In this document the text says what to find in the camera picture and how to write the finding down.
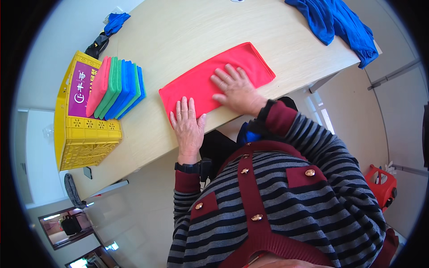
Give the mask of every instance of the stack of folded towels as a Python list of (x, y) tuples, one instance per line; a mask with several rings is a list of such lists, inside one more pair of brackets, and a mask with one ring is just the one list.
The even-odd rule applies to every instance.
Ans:
[(121, 119), (145, 96), (141, 67), (106, 56), (92, 82), (86, 116)]

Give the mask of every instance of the black phone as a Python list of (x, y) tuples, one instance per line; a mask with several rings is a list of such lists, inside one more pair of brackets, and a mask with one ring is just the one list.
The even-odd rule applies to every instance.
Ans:
[(88, 178), (92, 179), (92, 171), (87, 166), (83, 168), (83, 174), (87, 176)]

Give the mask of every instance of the purple label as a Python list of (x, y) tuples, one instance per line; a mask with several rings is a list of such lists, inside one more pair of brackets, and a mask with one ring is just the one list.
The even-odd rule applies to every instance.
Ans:
[(69, 116), (86, 116), (86, 104), (89, 92), (92, 89), (92, 81), (98, 69), (80, 61), (76, 62), (75, 71), (71, 79), (69, 96)]

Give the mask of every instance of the wrist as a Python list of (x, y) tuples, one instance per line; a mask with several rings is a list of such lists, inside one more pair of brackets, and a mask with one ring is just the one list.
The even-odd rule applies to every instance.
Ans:
[(255, 100), (252, 103), (252, 113), (251, 116), (253, 117), (258, 117), (259, 112), (261, 111), (262, 108), (264, 108), (267, 105), (268, 99), (260, 96), (257, 100)]
[(197, 163), (197, 154), (180, 154), (177, 157), (177, 163), (179, 163), (179, 165), (183, 165), (183, 164), (189, 164), (189, 165), (193, 165), (195, 163)]

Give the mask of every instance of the wooden table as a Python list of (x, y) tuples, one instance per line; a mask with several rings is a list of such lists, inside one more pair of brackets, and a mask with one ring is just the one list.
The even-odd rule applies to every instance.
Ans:
[[(360, 62), (338, 37), (322, 44), (301, 13), (282, 0), (146, 0), (130, 15), (100, 59), (117, 56), (141, 66), (147, 96), (121, 120), (124, 139), (91, 167), (93, 180), (82, 169), (70, 170), (82, 200), (177, 147), (158, 90), (218, 53), (250, 41), (277, 76), (258, 89), (270, 99)], [(215, 109), (205, 131), (238, 116)]]

